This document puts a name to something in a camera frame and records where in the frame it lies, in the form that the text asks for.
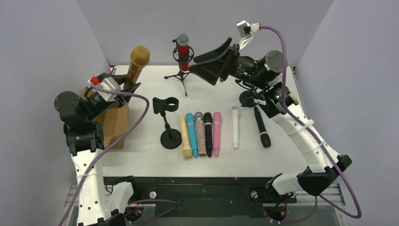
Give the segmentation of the brown cardboard box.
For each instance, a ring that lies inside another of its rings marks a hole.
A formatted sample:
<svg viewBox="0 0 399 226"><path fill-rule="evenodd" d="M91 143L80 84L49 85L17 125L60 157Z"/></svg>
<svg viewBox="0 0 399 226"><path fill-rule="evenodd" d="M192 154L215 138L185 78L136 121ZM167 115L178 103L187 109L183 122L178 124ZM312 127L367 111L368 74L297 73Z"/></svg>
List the brown cardboard box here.
<svg viewBox="0 0 399 226"><path fill-rule="evenodd" d="M105 148L127 132L128 113L128 105L118 107L118 104L115 103L92 120L103 126Z"/></svg>

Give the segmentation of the black tripod shock-mount stand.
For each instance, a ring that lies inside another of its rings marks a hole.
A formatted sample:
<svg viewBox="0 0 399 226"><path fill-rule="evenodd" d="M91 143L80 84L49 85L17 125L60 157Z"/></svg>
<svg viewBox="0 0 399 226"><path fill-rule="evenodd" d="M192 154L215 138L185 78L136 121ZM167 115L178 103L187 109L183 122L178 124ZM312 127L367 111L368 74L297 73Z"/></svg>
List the black tripod shock-mount stand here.
<svg viewBox="0 0 399 226"><path fill-rule="evenodd" d="M164 79L177 78L182 83L184 88L184 94L187 97L188 94L186 91L184 80L191 73L189 72L188 68L189 68L189 63L194 58L194 50L192 47L188 45L187 42L178 41L178 38L175 38L174 40L172 40L172 42L176 45L172 55L174 60L178 63L179 72L174 75L165 76Z"/></svg>

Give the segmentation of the black round-base shock-mount stand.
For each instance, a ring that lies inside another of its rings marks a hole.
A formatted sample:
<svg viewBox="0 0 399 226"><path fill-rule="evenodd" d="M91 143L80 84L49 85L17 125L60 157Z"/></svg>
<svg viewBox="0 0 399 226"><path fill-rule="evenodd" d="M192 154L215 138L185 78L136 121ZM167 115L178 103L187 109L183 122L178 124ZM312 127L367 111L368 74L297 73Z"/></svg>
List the black round-base shock-mount stand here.
<svg viewBox="0 0 399 226"><path fill-rule="evenodd" d="M254 95L252 91L249 90L243 91L240 94L239 101L241 103L241 107L252 108L256 106L256 103L254 102Z"/></svg>

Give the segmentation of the gold microphone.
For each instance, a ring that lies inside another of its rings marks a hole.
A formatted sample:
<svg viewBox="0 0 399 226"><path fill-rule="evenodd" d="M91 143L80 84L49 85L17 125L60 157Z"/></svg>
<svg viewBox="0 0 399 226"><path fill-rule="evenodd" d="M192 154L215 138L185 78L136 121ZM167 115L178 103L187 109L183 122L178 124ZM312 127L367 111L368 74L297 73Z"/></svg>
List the gold microphone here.
<svg viewBox="0 0 399 226"><path fill-rule="evenodd" d="M143 45L136 46L130 53L130 66L123 89L136 84L141 71L150 61L150 52L147 47Z"/></svg>

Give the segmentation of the red glitter microphone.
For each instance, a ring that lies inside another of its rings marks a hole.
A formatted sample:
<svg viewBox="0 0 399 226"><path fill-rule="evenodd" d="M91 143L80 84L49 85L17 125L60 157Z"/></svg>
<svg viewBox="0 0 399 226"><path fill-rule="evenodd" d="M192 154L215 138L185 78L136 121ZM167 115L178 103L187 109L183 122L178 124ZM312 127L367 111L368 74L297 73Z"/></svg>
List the red glitter microphone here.
<svg viewBox="0 0 399 226"><path fill-rule="evenodd" d="M180 58L180 65L182 71L188 71L189 67L189 38L186 33L181 33L178 35L177 39L177 47L178 47L178 53L179 53L179 58Z"/></svg>

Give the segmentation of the white microphone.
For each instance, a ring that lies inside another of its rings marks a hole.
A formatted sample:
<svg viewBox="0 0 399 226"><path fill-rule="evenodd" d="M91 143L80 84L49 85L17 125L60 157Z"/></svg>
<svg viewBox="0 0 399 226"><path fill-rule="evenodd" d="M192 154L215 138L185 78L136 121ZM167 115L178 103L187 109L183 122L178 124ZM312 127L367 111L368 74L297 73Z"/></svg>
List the white microphone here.
<svg viewBox="0 0 399 226"><path fill-rule="evenodd" d="M231 122L232 122L232 146L234 149L239 148L239 107L233 106L231 108Z"/></svg>

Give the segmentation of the black microphone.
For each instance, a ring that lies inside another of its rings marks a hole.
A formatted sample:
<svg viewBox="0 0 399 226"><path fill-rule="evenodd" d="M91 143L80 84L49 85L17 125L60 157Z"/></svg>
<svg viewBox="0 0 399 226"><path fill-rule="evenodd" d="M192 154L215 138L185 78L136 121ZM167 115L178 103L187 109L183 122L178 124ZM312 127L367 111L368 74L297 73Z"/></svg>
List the black microphone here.
<svg viewBox="0 0 399 226"><path fill-rule="evenodd" d="M212 114L206 112L204 114L204 126L205 126L205 139L206 139L206 152L207 156L212 156L213 140L212 140Z"/></svg>
<svg viewBox="0 0 399 226"><path fill-rule="evenodd" d="M266 130L262 115L257 107L254 107L254 115L259 130L259 136L264 148L271 147L271 139Z"/></svg>

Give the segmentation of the pink microphone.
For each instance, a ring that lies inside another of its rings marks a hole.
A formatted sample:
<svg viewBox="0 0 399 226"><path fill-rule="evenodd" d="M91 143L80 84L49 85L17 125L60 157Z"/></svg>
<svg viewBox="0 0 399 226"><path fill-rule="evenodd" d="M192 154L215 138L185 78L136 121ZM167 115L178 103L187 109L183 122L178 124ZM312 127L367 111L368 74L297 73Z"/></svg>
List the pink microphone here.
<svg viewBox="0 0 399 226"><path fill-rule="evenodd" d="M213 152L218 157L220 152L220 135L221 135L222 116L220 112L213 114Z"/></svg>

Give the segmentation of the blue microphone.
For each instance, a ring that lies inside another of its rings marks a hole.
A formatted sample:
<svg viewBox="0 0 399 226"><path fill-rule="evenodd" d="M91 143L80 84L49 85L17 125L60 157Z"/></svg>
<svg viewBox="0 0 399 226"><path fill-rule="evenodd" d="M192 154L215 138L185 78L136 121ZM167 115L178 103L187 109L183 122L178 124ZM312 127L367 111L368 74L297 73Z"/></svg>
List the blue microphone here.
<svg viewBox="0 0 399 226"><path fill-rule="evenodd" d="M185 115L185 121L187 125L187 131L189 136L189 142L192 149L192 155L194 158L198 158L198 144L194 125L194 116L192 113L187 113Z"/></svg>

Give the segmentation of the silver glitter microphone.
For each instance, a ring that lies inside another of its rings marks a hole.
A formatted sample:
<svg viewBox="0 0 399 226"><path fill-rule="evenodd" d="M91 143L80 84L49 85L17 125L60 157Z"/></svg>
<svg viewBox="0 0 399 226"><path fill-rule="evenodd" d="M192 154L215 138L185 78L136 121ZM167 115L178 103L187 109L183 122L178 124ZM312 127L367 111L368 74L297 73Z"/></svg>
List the silver glitter microphone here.
<svg viewBox="0 0 399 226"><path fill-rule="evenodd" d="M206 151L206 137L205 137L205 125L204 125L204 115L201 112L196 112L194 114L194 125L196 132L196 139L198 145L198 156L207 156Z"/></svg>

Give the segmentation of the cream microphone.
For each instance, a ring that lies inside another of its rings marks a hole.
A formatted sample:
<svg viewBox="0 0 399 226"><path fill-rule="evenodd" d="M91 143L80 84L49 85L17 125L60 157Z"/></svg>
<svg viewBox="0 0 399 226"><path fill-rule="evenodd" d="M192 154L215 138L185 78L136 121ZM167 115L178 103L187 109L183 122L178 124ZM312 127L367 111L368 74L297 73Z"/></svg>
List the cream microphone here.
<svg viewBox="0 0 399 226"><path fill-rule="evenodd" d="M181 140L182 140L182 154L185 159L192 157L192 149L189 142L188 130L183 115L180 116L180 127L181 127Z"/></svg>

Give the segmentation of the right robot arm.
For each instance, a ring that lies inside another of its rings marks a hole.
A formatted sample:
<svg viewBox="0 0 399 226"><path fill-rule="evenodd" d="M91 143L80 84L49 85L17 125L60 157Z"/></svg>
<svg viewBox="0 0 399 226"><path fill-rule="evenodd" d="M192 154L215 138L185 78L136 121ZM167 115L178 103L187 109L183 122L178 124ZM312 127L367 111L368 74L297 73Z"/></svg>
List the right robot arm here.
<svg viewBox="0 0 399 226"><path fill-rule="evenodd" d="M283 196L305 191L319 196L352 163L347 155L340 155L320 138L298 99L282 87L283 54L272 50L254 60L241 56L239 46L228 38L210 52L195 56L189 71L215 85L229 76L249 88L249 96L241 97L242 105L258 105L269 119L278 124L297 146L307 162L307 168L291 174L278 174L267 184L272 194Z"/></svg>

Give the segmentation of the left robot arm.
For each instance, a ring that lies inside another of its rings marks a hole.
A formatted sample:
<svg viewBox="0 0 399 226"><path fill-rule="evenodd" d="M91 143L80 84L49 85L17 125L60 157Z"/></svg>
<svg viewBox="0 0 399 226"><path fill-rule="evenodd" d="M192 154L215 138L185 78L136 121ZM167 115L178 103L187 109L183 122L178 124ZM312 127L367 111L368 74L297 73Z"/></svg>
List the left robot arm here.
<svg viewBox="0 0 399 226"><path fill-rule="evenodd" d="M72 91L60 93L54 101L61 121L69 153L75 167L77 188L71 203L65 211L59 225L63 225L74 204L78 206L76 225L78 226L124 226L124 212L128 201L133 197L134 177L123 177L114 185L107 200L103 168L100 159L115 146L104 146L103 126L94 118L109 109L114 103L127 105L131 97L146 102L146 107L135 124L121 137L125 138L144 118L149 109L149 100L135 93L140 83L120 91L120 85L106 89L105 83L92 85L95 93L82 99Z"/></svg>

